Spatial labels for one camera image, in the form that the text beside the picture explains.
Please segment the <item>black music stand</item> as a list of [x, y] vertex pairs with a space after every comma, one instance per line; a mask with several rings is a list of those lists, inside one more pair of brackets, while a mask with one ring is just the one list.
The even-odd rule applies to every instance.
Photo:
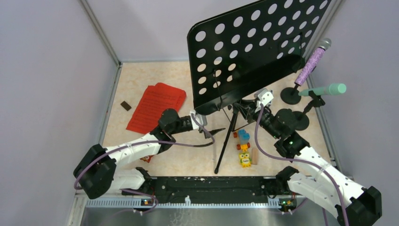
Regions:
[[259, 0], [196, 23], [187, 34], [193, 108], [210, 115], [305, 66], [328, 0]]

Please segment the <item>red sheet music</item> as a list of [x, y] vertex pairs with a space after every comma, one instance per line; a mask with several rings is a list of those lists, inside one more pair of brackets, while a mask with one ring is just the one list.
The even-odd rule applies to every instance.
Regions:
[[140, 134], [150, 132], [158, 125], [164, 110], [171, 108], [179, 111], [186, 97], [184, 90], [165, 83], [148, 86], [126, 129]]

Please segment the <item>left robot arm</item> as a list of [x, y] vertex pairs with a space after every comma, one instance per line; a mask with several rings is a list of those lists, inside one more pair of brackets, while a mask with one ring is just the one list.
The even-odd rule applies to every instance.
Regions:
[[192, 146], [176, 142], [174, 134], [198, 130], [212, 141], [193, 147], [210, 146], [215, 143], [215, 138], [205, 129], [206, 125], [206, 117], [194, 110], [188, 116], [180, 117], [175, 109], [166, 109], [158, 125], [136, 140], [110, 147], [100, 144], [91, 146], [73, 172], [74, 189], [84, 191], [89, 199], [99, 198], [109, 190], [132, 189], [139, 194], [146, 194], [151, 188], [147, 172], [141, 168], [125, 170], [124, 166], [144, 157], [158, 155], [173, 145]]

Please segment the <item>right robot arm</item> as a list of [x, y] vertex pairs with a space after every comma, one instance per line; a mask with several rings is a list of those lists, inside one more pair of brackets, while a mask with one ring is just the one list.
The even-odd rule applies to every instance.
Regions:
[[371, 186], [356, 183], [328, 161], [295, 130], [297, 121], [291, 109], [276, 114], [260, 101], [241, 100], [233, 109], [249, 123], [255, 122], [255, 132], [263, 128], [277, 141], [279, 156], [270, 158], [296, 164], [311, 177], [294, 167], [285, 167], [276, 175], [276, 188], [282, 194], [300, 194], [328, 211], [342, 226], [372, 226], [382, 216], [382, 194]]

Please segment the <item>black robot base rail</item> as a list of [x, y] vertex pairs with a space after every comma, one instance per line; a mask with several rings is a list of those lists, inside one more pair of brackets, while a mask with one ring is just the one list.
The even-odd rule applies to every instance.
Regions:
[[295, 208], [298, 195], [284, 188], [275, 177], [157, 177], [148, 178], [138, 189], [160, 204], [250, 204], [273, 203]]

